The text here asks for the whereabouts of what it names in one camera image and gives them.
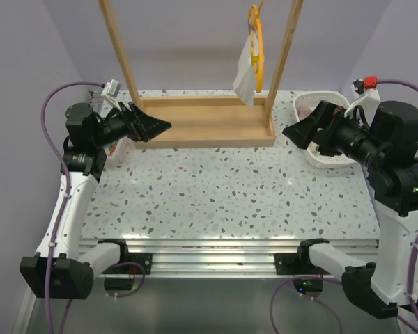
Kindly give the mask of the white underwear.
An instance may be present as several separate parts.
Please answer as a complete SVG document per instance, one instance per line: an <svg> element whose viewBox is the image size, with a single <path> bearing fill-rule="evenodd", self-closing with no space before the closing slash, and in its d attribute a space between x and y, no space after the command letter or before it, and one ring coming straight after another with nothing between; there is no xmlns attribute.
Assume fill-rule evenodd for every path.
<svg viewBox="0 0 418 334"><path fill-rule="evenodd" d="M238 59L238 71L233 82L233 90L248 107L254 106L255 71L251 62L251 39L247 37Z"/></svg>

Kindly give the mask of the orange plastic hanger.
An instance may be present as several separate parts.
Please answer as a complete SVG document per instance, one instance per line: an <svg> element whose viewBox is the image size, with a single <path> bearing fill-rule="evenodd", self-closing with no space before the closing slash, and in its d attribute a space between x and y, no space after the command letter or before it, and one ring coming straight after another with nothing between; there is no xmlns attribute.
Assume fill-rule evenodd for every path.
<svg viewBox="0 0 418 334"><path fill-rule="evenodd" d="M263 86L263 74L264 74L264 46L263 46L263 31L261 25L261 9L263 7L264 0L256 5L253 4L249 9L248 22L251 22L254 25L254 30L249 31L251 39L251 51L254 50L256 55L260 54L260 67L257 73L255 73L256 78L256 92L260 93Z"/></svg>

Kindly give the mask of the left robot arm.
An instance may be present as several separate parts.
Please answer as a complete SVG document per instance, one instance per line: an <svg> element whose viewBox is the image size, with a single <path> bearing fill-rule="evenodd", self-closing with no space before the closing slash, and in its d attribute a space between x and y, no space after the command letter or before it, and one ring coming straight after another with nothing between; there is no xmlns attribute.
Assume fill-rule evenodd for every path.
<svg viewBox="0 0 418 334"><path fill-rule="evenodd" d="M22 258L20 273L38 298L86 299L93 281L108 269L123 273L135 266L139 273L146 271L131 260L122 239L103 239L79 254L83 222L107 160L105 146L122 138L147 143L172 125L132 102L118 103L105 118L86 103L72 105L65 116L68 136L59 195L45 236L35 255Z"/></svg>

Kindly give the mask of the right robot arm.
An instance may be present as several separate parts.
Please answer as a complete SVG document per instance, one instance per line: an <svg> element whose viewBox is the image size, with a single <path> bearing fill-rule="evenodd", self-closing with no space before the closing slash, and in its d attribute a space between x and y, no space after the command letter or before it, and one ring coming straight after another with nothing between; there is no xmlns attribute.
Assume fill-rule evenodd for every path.
<svg viewBox="0 0 418 334"><path fill-rule="evenodd" d="M363 108L352 112L319 102L284 136L298 148L315 143L321 154L343 154L367 169L380 236L375 262L353 258L323 238L297 248L300 271L317 268L334 276L346 298L375 317L418 312L418 109L405 102L381 102L371 122Z"/></svg>

